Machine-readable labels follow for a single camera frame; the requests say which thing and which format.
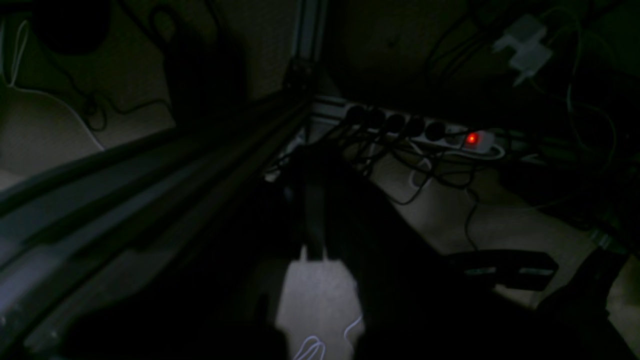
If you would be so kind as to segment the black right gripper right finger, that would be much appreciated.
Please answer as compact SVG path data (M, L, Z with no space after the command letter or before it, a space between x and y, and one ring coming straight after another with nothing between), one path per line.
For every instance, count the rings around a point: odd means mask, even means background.
M450 254L446 258L468 280L489 289L501 285L508 289L541 292L559 269L559 264L542 251L466 251Z

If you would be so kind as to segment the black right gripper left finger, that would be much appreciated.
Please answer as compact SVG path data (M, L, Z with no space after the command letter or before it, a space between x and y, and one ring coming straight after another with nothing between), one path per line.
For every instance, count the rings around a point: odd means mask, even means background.
M330 173L338 162L336 148L311 145L300 150L293 166L297 175L295 207L301 244L308 261L340 261L341 249L333 237L338 233L331 221Z

